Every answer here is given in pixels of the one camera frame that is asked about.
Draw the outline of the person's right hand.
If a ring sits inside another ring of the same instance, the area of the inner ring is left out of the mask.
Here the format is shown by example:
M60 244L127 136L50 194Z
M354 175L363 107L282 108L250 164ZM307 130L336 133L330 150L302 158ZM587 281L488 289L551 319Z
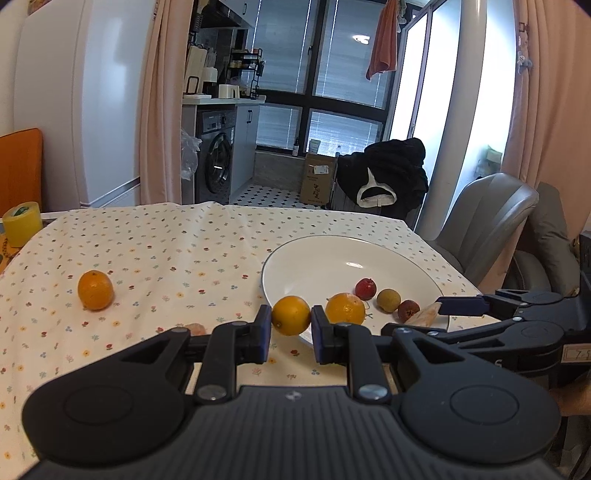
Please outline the person's right hand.
M562 416L591 415L591 384L589 380L563 388L551 389L549 393L559 406Z

